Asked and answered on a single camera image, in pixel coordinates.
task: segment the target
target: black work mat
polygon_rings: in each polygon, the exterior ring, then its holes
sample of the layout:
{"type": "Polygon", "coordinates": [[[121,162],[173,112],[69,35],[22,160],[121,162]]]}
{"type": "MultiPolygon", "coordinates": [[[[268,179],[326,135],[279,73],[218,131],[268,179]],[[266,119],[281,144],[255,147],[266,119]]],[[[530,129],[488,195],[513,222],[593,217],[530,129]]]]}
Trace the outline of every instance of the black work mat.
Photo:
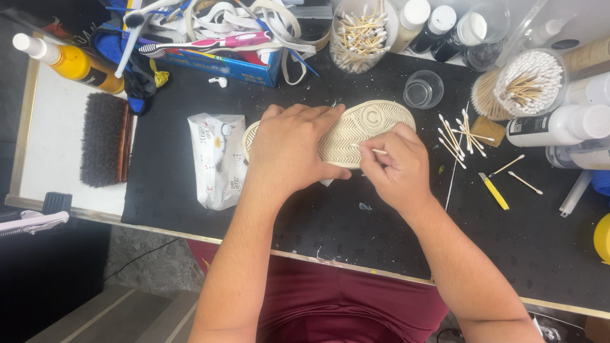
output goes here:
{"type": "MultiPolygon", "coordinates": [[[[243,114],[246,124],[271,104],[289,107],[347,107],[384,99],[405,105],[403,90],[418,70],[436,72],[445,84],[441,102],[430,110],[410,109],[417,133],[429,146],[432,192],[444,204],[453,161],[438,148],[438,114],[455,116],[466,106],[475,73],[431,60],[386,54],[371,71],[350,75],[331,61],[328,47],[307,60],[320,78],[308,75],[299,86],[279,81],[276,88],[229,79],[227,88],[208,84],[201,71],[159,63],[171,82],[150,100],[151,110],[138,118],[122,221],[222,239],[234,208],[204,209],[195,190],[195,168],[187,117],[243,114]]],[[[349,181],[326,188],[319,182],[294,194],[279,213],[272,248],[428,279],[430,269],[415,234],[356,170],[349,181]]]]}
{"type": "Polygon", "coordinates": [[[608,198],[591,186],[567,218],[559,207],[581,170],[551,167],[545,148],[517,148],[506,139],[486,148],[488,158],[456,170],[449,215],[500,269],[519,296],[610,311],[610,268],[595,252],[593,232],[609,211],[608,198]],[[477,173],[487,175],[525,158],[490,180],[510,209],[502,210],[477,173]],[[512,170],[538,195],[509,175],[512,170]]]}

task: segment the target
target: tread pattern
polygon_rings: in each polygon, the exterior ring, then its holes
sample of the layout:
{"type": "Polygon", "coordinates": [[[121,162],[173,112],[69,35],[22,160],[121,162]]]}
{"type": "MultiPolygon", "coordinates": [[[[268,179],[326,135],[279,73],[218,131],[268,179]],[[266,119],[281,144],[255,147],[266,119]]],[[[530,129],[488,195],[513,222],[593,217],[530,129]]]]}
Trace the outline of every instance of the tread pattern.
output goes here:
{"type": "MultiPolygon", "coordinates": [[[[360,151],[351,144],[387,132],[398,122],[409,125],[415,131],[415,120],[409,110],[393,101],[373,100],[354,106],[346,110],[322,136],[318,143],[318,155],[326,163],[357,169],[360,167],[360,151]]],[[[243,136],[242,148],[246,160],[259,123],[252,124],[243,136]]]]}

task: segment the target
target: cotton swab holder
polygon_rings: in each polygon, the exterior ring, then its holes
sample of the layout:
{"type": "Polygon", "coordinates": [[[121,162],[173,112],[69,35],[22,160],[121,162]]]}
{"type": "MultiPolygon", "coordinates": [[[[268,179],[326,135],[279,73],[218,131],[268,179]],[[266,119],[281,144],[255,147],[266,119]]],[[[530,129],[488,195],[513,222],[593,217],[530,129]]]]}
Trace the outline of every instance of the cotton swab holder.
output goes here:
{"type": "Polygon", "coordinates": [[[535,117],[563,101],[568,73],[561,55],[532,49],[515,56],[499,74],[493,97],[515,117],[535,117]]]}
{"type": "Polygon", "coordinates": [[[398,15],[388,0],[343,0],[332,18],[331,59],[348,74],[366,73],[397,35],[398,15]]]}

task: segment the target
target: cable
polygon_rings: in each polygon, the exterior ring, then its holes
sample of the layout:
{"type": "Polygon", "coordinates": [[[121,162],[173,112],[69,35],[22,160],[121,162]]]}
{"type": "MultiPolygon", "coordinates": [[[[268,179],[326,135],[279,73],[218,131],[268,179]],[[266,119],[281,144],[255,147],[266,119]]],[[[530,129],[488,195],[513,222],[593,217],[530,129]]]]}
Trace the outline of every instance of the cable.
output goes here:
{"type": "Polygon", "coordinates": [[[149,251],[149,252],[147,252],[147,253],[143,253],[142,255],[140,255],[140,256],[138,256],[138,257],[134,258],[133,260],[131,260],[131,261],[127,262],[127,264],[126,264],[126,265],[124,265],[122,268],[120,268],[120,269],[119,269],[119,270],[117,270],[116,272],[114,272],[114,273],[110,274],[110,276],[108,276],[107,278],[105,278],[105,279],[104,279],[104,282],[106,282],[106,280],[108,280],[109,278],[111,278],[111,277],[115,276],[116,274],[119,274],[119,273],[121,272],[121,270],[125,269],[125,267],[127,267],[127,266],[128,266],[130,263],[134,262],[134,261],[135,261],[135,260],[137,260],[138,258],[144,257],[144,256],[146,256],[146,255],[148,255],[148,254],[152,253],[152,252],[153,252],[153,251],[155,251],[155,250],[159,250],[159,249],[161,249],[161,248],[165,247],[166,245],[172,244],[173,242],[175,242],[175,241],[177,241],[177,240],[179,240],[179,239],[180,239],[180,237],[176,238],[175,240],[172,240],[171,242],[167,242],[167,243],[165,243],[165,244],[161,245],[159,248],[155,248],[155,249],[152,249],[151,251],[149,251]]]}
{"type": "Polygon", "coordinates": [[[445,332],[445,331],[451,331],[451,333],[453,333],[453,334],[454,334],[454,335],[455,335],[457,338],[462,338],[462,332],[461,332],[461,331],[459,331],[458,329],[451,329],[451,328],[449,328],[449,329],[444,329],[444,330],[441,330],[441,331],[440,331],[440,332],[439,332],[439,333],[436,335],[436,343],[439,343],[439,337],[440,337],[440,335],[441,335],[443,332],[445,332]]]}

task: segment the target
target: sponge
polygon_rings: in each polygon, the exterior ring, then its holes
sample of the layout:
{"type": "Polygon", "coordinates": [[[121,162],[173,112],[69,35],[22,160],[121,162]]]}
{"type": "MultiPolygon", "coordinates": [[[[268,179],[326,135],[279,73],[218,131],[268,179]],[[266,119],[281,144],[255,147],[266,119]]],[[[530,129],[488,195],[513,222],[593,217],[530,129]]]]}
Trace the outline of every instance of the sponge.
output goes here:
{"type": "Polygon", "coordinates": [[[127,101],[108,93],[89,94],[81,182],[98,188],[127,181],[133,117],[127,101]]]}
{"type": "Polygon", "coordinates": [[[497,148],[498,146],[500,146],[500,143],[502,143],[502,139],[504,139],[504,136],[506,135],[506,129],[504,128],[504,126],[493,122],[485,117],[478,117],[475,120],[475,124],[470,129],[470,133],[495,139],[493,142],[491,142],[486,139],[477,138],[481,142],[497,148]]]}

